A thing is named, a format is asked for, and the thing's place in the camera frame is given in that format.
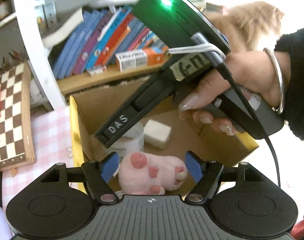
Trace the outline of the person's right hand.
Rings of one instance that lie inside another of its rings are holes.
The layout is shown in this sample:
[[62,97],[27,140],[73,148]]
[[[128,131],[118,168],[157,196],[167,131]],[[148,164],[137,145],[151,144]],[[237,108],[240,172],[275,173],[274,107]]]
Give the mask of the person's right hand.
[[280,131],[288,56],[252,51],[231,54],[203,77],[180,104],[182,118],[210,124],[218,132],[247,131],[256,139]]

